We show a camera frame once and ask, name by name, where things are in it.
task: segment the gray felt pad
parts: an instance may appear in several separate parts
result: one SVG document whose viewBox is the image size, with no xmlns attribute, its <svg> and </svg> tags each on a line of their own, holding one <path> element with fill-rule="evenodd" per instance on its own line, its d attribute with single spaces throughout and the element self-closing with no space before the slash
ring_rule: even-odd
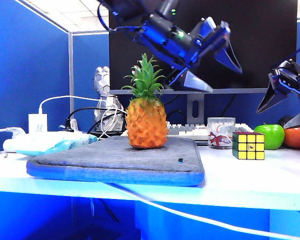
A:
<svg viewBox="0 0 300 240">
<path fill-rule="evenodd" d="M 204 168 L 192 139 L 169 137 L 163 147 L 135 149 L 125 136 L 113 136 L 67 151 L 28 160 L 29 175 L 56 180 L 195 186 Z"/>
</svg>

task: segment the green apple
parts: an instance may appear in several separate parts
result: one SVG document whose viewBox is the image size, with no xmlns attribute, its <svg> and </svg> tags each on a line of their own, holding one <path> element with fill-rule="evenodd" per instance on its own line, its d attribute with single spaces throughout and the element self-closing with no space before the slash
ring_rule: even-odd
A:
<svg viewBox="0 0 300 240">
<path fill-rule="evenodd" d="M 254 131 L 264 134 L 264 149 L 278 149 L 284 143 L 285 130 L 278 124 L 259 125 L 255 127 Z"/>
</svg>

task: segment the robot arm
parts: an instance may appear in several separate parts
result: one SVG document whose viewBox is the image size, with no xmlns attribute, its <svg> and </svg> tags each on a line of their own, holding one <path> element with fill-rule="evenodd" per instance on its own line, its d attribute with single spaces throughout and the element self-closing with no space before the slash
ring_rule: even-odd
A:
<svg viewBox="0 0 300 240">
<path fill-rule="evenodd" d="M 300 100 L 300 65 L 292 59 L 282 62 L 269 73 L 269 86 L 257 113 L 262 113 L 280 103 L 289 93 L 297 94 Z M 283 127 L 285 129 L 300 127 L 300 113 Z"/>
<path fill-rule="evenodd" d="M 167 78 L 169 86 L 211 92 L 207 83 L 188 70 L 197 68 L 201 57 L 212 51 L 218 62 L 242 73 L 231 48 L 229 25 L 222 21 L 217 26 L 211 17 L 202 18 L 190 33 L 186 33 L 172 22 L 179 1 L 164 0 L 159 8 L 150 12 L 145 3 L 152 4 L 151 0 L 99 0 L 123 21 L 141 18 L 140 26 L 130 28 L 136 32 L 133 40 L 146 46 L 177 71 Z"/>
</svg>

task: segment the pineapple crown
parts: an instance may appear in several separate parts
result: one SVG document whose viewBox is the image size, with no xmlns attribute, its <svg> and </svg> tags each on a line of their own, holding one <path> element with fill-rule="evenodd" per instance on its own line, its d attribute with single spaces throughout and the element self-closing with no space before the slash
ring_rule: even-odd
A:
<svg viewBox="0 0 300 240">
<path fill-rule="evenodd" d="M 148 60 L 147 54 L 142 54 L 142 60 L 137 61 L 137 63 L 139 63 L 141 67 L 138 65 L 134 65 L 132 67 L 132 75 L 125 76 L 125 78 L 131 78 L 130 82 L 132 86 L 125 85 L 121 89 L 131 89 L 130 92 L 137 98 L 154 96 L 155 90 L 157 90 L 159 94 L 161 94 L 161 89 L 163 89 L 163 86 L 161 83 L 157 83 L 157 80 L 165 76 L 158 76 L 162 69 L 159 69 L 154 72 L 154 68 L 159 66 L 152 64 L 153 62 L 156 62 L 156 60 L 154 60 L 153 58 L 154 57 L 152 56 Z"/>
</svg>

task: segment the black screen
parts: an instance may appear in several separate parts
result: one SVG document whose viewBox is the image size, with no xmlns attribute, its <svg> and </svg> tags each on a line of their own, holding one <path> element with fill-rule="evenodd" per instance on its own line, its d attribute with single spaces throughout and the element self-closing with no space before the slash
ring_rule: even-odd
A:
<svg viewBox="0 0 300 240">
<path fill-rule="evenodd" d="M 190 32 L 201 18 L 207 17 L 212 17 L 217 25 L 221 21 L 229 23 L 232 48 L 243 71 L 242 75 L 234 73 L 211 54 L 204 56 L 200 66 L 191 71 L 214 89 L 266 88 L 271 66 L 296 51 L 297 0 L 181 0 L 173 22 Z M 135 19 L 124 24 L 139 23 Z M 111 28 L 118 26 L 113 17 L 109 24 Z M 124 76 L 131 74 L 131 67 L 142 53 L 152 56 L 146 47 L 132 42 L 123 32 L 109 35 L 109 51 L 112 90 L 130 84 Z M 168 75 L 171 68 L 155 59 Z"/>
</svg>

